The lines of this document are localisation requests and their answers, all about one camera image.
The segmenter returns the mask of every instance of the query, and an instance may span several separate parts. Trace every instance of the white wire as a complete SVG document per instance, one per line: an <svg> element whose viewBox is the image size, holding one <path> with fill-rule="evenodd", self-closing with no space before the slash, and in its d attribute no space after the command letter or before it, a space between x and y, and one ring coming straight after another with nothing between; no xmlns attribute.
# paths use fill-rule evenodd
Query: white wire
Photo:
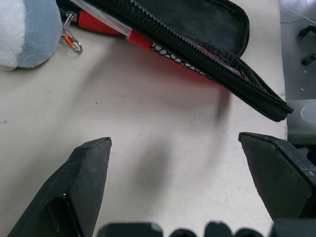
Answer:
<svg viewBox="0 0 316 237"><path fill-rule="evenodd" d="M302 16L301 14L299 14L299 13L297 13L297 12L294 12L294 11L288 9L287 7L285 7L285 6L281 5L281 4L280 4L280 6L281 6L281 7L284 7L286 10L288 10L288 11L290 11L290 12L292 12L292 13L294 13L294 14L296 14L296 15L298 15L298 16L300 16L300 17L302 17L302 18L304 18L304 19L306 19L306 20L308 20L308 21L310 21L310 22L312 22L313 24L316 24L315 21L312 21L311 19L308 19L308 18L306 18L305 16ZM297 20L294 20L294 21L285 21L285 22L282 22L282 23L291 23L291 22L300 21L300 20L302 20L302 19L297 19Z"/></svg>

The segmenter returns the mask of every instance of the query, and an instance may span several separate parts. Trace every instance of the zipper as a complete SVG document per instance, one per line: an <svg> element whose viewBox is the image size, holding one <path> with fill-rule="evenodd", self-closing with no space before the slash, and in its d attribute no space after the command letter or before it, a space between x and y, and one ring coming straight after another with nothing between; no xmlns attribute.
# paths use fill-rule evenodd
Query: zipper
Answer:
<svg viewBox="0 0 316 237"><path fill-rule="evenodd" d="M82 0L71 1L77 4ZM187 61L192 66L199 69L202 73L210 75L212 80L226 86L232 92L235 92L235 95L237 95L239 98L243 100L246 99L248 104L252 105L255 109L259 110L261 113L263 113L265 116L268 116L272 120L283 120L286 118L287 114L293 112L293 108L290 107L285 101L281 100L276 94L274 96L273 94L268 93L266 90L260 88L254 83L243 79L239 75L236 75L220 62L209 57L192 43L188 42L181 35L161 23L134 1L107 0L106 3L102 5L99 5L98 2L96 3L93 0L85 1L95 6L100 6L104 9L105 12L112 15L114 18L118 18L118 20L120 21L127 22L127 25L129 25L128 23L132 23L137 28L142 28L142 31L145 30L147 35L148 33L152 34L155 38L161 41L156 43L159 43L163 47L165 47L164 45L166 45L167 47L169 47L167 48L169 51L176 50L177 52L182 54L182 56L187 58L184 59L184 61ZM263 101L269 106L272 106L273 110L270 109L270 113L274 113L274 115L271 116L267 114L268 112L264 111L264 109L261 108L262 106L256 105L256 103L253 103L253 101L256 101L257 104Z"/></svg>

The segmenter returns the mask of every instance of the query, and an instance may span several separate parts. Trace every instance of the white plush fabric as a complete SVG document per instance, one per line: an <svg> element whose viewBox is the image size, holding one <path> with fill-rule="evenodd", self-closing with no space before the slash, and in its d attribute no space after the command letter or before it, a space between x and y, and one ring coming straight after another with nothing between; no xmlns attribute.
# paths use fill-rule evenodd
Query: white plush fabric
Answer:
<svg viewBox="0 0 316 237"><path fill-rule="evenodd" d="M16 68L25 35L23 0L0 0L0 65Z"/></svg>

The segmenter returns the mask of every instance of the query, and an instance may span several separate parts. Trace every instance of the black zipper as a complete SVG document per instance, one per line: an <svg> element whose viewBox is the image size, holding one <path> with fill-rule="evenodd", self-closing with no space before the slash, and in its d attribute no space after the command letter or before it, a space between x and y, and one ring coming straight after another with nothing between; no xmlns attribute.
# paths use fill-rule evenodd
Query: black zipper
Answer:
<svg viewBox="0 0 316 237"><path fill-rule="evenodd" d="M274 92L271 93L272 90L262 80L260 83L265 85L268 90L260 88L227 69L181 35L161 23L133 0L106 0L102 4L98 4L100 0L97 0L97 2L95 0L85 1L102 8L107 14L165 47L179 58L199 69L202 73L210 76L212 80L229 88L236 96L270 119L274 121L283 120L293 111L293 108Z"/></svg>

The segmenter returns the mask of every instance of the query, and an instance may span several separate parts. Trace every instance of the black pencil case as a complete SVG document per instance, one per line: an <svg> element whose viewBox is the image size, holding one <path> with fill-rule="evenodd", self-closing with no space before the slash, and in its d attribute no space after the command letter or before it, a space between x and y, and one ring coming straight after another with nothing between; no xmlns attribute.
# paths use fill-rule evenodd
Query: black pencil case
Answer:
<svg viewBox="0 0 316 237"><path fill-rule="evenodd" d="M228 0L65 1L127 37L136 32L147 38L151 50L223 85L274 121L293 111L240 59L249 40L249 19Z"/></svg>

